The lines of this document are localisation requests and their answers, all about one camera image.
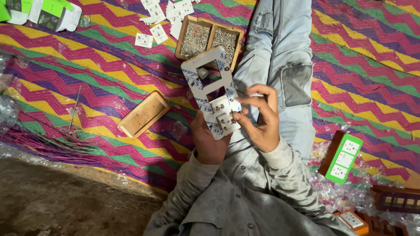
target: man's left hand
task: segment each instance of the man's left hand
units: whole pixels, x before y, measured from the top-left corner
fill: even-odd
[[[221,164],[225,159],[232,134],[224,136],[220,140],[215,140],[204,120],[204,114],[200,110],[191,122],[191,129],[195,148],[198,152],[196,159],[205,165]]]

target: light blue jeans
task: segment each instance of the light blue jeans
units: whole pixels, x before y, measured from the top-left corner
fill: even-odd
[[[311,0],[261,0],[252,19],[247,50],[234,75],[236,89],[267,84],[277,89],[279,133],[307,163],[315,137],[312,126]],[[259,112],[249,108],[257,123]]]

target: hand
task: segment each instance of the hand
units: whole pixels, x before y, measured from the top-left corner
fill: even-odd
[[[215,140],[204,120],[204,114],[200,110],[191,122],[191,129],[195,148],[198,152],[196,159],[205,165],[221,164],[225,159],[232,134],[224,136],[220,140]]]
[[[277,90],[263,84],[255,84],[246,90],[248,96],[255,93],[264,95],[264,97],[240,98],[239,101],[258,108],[260,111],[258,126],[254,127],[244,114],[234,113],[232,117],[247,131],[255,146],[263,152],[271,152],[280,142]]]

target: wooden switch box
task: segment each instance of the wooden switch box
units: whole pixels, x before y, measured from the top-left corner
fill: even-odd
[[[136,108],[128,113],[118,127],[131,139],[136,139],[172,106],[158,91],[153,91]]]
[[[234,57],[232,59],[231,62],[231,72],[233,72],[235,65],[236,65],[236,60],[238,58],[238,54],[239,51],[241,50],[241,42],[242,42],[242,38],[244,37],[244,30],[237,28],[237,27],[233,27],[227,24],[223,24],[214,20],[209,20],[206,18],[202,18],[202,17],[193,17],[193,16],[185,16],[184,20],[182,22],[182,28],[181,28],[181,32],[179,34],[179,39],[178,39],[178,44],[176,45],[176,50],[175,50],[175,56],[176,58],[182,59],[182,60],[187,60],[189,58],[181,55],[181,48],[184,42],[184,39],[186,37],[186,29],[189,23],[194,23],[197,25],[201,25],[207,28],[210,28],[210,35],[209,35],[209,40],[207,43],[207,49],[209,50],[210,48],[212,48],[213,45],[213,40],[214,40],[214,36],[216,34],[216,30],[220,29],[223,32],[232,34],[236,36],[236,48],[235,48],[235,54]],[[213,65],[211,63],[208,63],[206,65],[206,67],[212,68],[212,69],[218,69],[216,65]]]

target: pile of screws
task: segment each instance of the pile of screws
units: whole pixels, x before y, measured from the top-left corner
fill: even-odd
[[[185,39],[182,42],[181,55],[192,58],[207,49],[210,28],[188,23]]]
[[[235,55],[236,48],[236,35],[223,32],[221,30],[216,30],[214,35],[212,47],[217,47],[221,45],[225,49],[226,57],[229,61],[229,65],[232,64],[232,60]]]

